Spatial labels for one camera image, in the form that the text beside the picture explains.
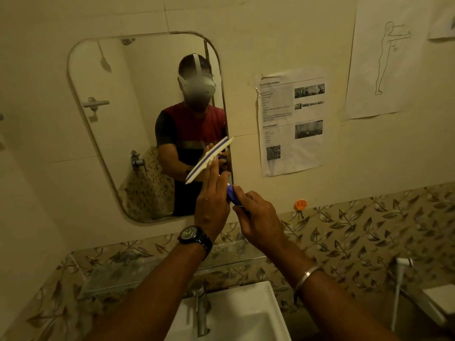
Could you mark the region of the white ceramic sink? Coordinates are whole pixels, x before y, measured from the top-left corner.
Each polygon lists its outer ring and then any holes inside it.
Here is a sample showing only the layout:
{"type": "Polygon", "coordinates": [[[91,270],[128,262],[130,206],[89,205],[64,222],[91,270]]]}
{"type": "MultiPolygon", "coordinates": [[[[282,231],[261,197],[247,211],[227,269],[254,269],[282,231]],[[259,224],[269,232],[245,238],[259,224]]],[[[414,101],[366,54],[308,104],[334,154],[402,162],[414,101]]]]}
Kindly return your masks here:
{"type": "Polygon", "coordinates": [[[291,341],[269,281],[207,294],[210,333],[197,337],[195,298],[183,299],[165,341],[291,341]]]}

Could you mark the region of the person's right forearm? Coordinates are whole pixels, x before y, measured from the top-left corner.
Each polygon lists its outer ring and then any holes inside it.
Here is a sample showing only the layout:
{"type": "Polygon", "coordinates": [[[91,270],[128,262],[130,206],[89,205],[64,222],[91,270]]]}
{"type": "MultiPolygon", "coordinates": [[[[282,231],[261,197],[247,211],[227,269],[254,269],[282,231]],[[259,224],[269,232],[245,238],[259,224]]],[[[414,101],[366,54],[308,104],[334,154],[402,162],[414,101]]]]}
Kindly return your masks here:
{"type": "Polygon", "coordinates": [[[331,341],[400,341],[294,243],[266,255],[331,341]]]}

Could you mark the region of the printed paper notice with photos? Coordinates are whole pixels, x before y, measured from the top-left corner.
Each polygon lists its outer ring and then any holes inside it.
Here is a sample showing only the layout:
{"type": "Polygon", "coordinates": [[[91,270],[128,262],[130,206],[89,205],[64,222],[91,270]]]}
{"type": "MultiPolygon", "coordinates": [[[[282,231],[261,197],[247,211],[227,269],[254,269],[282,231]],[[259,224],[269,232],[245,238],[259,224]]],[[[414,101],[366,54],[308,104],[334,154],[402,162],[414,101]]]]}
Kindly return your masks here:
{"type": "Polygon", "coordinates": [[[263,178],[322,166],[326,86],[318,66],[255,78],[263,178]]]}

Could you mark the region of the rounded wall mirror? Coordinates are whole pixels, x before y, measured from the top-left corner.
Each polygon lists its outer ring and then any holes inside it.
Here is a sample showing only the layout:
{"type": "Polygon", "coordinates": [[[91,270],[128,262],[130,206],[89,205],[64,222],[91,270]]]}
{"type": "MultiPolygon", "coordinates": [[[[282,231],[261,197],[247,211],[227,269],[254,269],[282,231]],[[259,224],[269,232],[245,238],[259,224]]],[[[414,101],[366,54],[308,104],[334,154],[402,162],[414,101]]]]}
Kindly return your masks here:
{"type": "Polygon", "coordinates": [[[85,39],[68,70],[122,211],[152,223],[194,214],[200,175],[228,136],[218,53],[196,33],[85,39]]]}

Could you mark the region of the chrome basin faucet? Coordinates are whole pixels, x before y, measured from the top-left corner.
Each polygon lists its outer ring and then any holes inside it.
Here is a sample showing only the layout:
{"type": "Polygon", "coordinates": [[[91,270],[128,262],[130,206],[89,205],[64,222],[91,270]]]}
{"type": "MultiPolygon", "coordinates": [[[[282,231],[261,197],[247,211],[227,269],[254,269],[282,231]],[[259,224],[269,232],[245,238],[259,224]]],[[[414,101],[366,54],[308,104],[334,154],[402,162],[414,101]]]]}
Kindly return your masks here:
{"type": "Polygon", "coordinates": [[[207,288],[203,281],[194,281],[191,286],[196,305],[197,337],[204,337],[210,333],[207,325],[207,315],[211,310],[211,303],[207,296],[207,288]]]}

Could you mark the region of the person's left hand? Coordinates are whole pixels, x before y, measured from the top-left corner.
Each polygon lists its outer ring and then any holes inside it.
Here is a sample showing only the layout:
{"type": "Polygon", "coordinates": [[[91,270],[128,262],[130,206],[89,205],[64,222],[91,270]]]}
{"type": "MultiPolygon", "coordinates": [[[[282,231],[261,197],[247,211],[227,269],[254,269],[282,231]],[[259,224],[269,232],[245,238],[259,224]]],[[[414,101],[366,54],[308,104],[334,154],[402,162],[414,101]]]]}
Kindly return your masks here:
{"type": "Polygon", "coordinates": [[[218,196],[219,159],[210,161],[204,171],[202,189],[196,200],[194,222],[207,236],[215,241],[224,228],[230,213],[226,200],[218,196]]]}

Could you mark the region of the person's right hand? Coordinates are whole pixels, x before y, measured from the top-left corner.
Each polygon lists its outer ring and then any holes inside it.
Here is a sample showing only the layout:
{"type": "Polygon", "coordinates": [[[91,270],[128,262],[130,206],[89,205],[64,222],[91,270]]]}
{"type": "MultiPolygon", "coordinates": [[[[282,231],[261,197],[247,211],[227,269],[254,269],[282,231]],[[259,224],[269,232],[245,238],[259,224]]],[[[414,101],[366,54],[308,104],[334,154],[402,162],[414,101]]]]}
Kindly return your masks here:
{"type": "Polygon", "coordinates": [[[281,221],[271,202],[257,192],[246,193],[250,198],[249,210],[234,206],[243,236],[265,255],[280,252],[287,243],[281,221]]]}

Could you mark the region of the glass wall shelf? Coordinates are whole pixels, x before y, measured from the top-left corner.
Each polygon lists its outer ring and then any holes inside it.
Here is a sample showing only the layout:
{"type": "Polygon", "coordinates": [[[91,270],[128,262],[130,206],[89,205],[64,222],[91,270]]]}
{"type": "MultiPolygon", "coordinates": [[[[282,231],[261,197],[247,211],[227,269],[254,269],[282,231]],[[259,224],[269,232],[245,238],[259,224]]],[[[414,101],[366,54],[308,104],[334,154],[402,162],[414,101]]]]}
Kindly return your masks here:
{"type": "MultiPolygon", "coordinates": [[[[137,287],[165,256],[114,263],[97,267],[82,287],[79,297],[123,292],[137,287]]],[[[195,275],[220,274],[225,270],[253,265],[266,260],[266,256],[248,241],[224,242],[213,246],[210,255],[202,262],[195,275]]]]}

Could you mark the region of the plain white paper sheet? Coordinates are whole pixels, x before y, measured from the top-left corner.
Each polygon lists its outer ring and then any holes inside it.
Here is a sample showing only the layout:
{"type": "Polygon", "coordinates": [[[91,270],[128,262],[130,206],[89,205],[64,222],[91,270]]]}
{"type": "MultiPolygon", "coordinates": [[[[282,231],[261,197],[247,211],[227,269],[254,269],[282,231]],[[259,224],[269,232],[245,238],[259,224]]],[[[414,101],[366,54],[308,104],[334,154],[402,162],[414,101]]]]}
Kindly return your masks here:
{"type": "Polygon", "coordinates": [[[428,39],[455,39],[455,7],[443,9],[437,14],[429,28],[428,39]]]}

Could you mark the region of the paper sheet with body outline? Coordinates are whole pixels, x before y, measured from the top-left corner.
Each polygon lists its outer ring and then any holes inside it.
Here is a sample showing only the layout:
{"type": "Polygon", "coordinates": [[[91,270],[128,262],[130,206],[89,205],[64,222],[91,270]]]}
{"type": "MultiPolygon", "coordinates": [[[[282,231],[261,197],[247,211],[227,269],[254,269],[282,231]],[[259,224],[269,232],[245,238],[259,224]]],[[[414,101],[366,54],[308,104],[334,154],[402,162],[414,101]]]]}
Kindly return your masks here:
{"type": "Polygon", "coordinates": [[[399,112],[419,72],[434,0],[358,0],[345,110],[399,112]]]}

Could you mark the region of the person's left forearm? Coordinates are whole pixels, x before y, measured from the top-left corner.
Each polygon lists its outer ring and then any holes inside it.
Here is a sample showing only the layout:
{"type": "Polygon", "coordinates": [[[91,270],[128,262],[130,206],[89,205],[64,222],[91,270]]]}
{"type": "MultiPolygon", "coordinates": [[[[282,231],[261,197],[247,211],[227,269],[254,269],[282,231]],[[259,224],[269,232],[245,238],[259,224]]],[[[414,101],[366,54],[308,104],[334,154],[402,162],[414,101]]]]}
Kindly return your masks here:
{"type": "Polygon", "coordinates": [[[200,243],[177,244],[84,341],[163,341],[205,256],[200,243]]]}

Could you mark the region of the white toilet tank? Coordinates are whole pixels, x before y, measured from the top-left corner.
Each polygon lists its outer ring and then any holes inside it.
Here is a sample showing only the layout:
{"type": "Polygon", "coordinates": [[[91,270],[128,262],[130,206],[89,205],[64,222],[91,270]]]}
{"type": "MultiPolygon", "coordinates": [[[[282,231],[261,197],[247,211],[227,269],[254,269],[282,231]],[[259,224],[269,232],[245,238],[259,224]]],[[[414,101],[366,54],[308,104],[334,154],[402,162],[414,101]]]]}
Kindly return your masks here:
{"type": "Polygon", "coordinates": [[[420,290],[409,300],[438,326],[455,328],[455,285],[448,284],[420,290]]]}

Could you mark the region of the black wristwatch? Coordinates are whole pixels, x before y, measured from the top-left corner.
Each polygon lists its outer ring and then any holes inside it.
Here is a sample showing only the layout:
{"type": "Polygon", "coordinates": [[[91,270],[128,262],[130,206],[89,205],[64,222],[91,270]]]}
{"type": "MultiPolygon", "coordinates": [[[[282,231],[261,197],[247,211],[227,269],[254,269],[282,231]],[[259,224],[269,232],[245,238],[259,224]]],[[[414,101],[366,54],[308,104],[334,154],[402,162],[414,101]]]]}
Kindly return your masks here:
{"type": "Polygon", "coordinates": [[[183,245],[200,244],[206,252],[203,261],[209,256],[213,248],[213,241],[196,225],[184,228],[179,234],[178,241],[183,245]]]}

